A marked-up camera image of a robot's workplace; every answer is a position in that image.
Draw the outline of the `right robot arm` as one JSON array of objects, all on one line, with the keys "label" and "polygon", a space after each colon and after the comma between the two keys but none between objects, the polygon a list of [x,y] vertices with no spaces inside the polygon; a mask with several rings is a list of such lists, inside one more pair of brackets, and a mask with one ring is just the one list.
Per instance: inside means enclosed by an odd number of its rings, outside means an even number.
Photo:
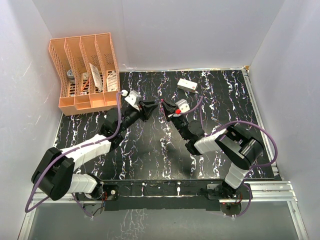
[{"label": "right robot arm", "polygon": [[263,153],[264,145],[250,135],[237,123],[223,126],[214,134],[205,135],[202,123],[198,120],[188,121],[187,111],[190,109],[186,100],[175,104],[161,101],[164,115],[172,122],[191,155],[201,156],[209,152],[221,150],[231,161],[231,166],[222,183],[208,194],[221,198],[233,199],[241,192],[241,185],[254,162]]}]

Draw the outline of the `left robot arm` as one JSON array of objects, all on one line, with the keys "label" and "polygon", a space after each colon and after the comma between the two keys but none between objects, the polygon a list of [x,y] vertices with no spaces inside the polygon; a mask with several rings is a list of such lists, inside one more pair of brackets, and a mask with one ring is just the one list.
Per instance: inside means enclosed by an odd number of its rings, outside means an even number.
[{"label": "left robot arm", "polygon": [[31,177],[33,188],[40,189],[53,201],[75,193],[99,199],[104,189],[101,181],[89,173],[76,174],[75,170],[114,151],[124,140],[122,133],[138,120],[147,121],[157,107],[154,101],[139,101],[136,106],[127,103],[124,109],[111,108],[100,131],[92,138],[65,149],[49,148]]}]

